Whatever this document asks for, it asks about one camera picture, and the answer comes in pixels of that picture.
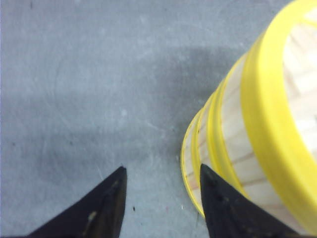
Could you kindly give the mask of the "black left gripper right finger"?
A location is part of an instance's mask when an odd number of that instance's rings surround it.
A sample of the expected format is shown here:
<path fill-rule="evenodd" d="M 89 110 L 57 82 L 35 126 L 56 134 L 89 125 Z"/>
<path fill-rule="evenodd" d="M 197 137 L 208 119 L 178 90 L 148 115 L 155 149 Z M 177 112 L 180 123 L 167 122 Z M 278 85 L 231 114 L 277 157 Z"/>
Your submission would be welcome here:
<path fill-rule="evenodd" d="M 203 211 L 211 238 L 296 238 L 297 232 L 245 198 L 205 164 L 200 167 Z"/>

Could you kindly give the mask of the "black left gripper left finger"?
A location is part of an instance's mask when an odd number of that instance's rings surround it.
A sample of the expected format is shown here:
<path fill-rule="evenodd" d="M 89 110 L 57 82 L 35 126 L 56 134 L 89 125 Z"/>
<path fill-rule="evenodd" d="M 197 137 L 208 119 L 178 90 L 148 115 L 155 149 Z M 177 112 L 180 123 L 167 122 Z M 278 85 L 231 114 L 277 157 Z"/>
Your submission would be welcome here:
<path fill-rule="evenodd" d="M 118 238 L 126 203 L 127 169 L 119 167 L 30 238 Z"/>

